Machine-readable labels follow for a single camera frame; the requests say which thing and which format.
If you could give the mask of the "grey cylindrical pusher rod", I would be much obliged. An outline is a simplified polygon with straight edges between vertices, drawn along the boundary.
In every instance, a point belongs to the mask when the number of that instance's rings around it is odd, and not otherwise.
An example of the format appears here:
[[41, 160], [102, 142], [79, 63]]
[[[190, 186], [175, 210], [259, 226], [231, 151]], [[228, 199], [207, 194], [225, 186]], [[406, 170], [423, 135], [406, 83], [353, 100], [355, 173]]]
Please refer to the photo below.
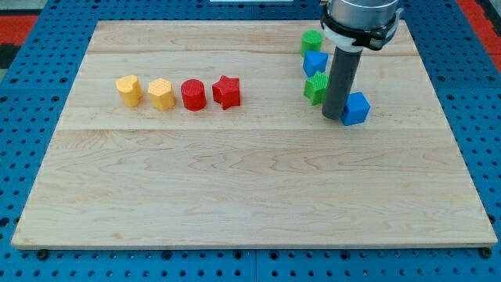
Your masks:
[[322, 107], [322, 114], [325, 118], [331, 120], [341, 118], [361, 55], [362, 51], [347, 52], [338, 47], [335, 48]]

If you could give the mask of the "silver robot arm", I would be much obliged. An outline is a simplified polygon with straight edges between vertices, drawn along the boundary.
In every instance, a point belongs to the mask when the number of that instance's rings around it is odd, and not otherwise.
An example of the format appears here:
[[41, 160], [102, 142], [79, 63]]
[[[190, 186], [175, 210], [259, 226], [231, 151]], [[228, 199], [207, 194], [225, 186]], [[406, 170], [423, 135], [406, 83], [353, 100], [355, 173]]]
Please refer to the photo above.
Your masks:
[[322, 114], [339, 119], [364, 49], [380, 51], [398, 30], [398, 0], [326, 0], [320, 25], [335, 46]]

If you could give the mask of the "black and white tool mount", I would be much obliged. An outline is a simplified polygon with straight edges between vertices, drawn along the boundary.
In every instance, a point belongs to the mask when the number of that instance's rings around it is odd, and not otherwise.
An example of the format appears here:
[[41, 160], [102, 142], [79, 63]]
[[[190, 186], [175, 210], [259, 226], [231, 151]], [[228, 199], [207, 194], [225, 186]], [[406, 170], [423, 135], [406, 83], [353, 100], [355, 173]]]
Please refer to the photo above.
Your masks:
[[402, 11], [397, 6], [324, 6], [320, 26], [344, 51], [379, 51], [395, 36]]

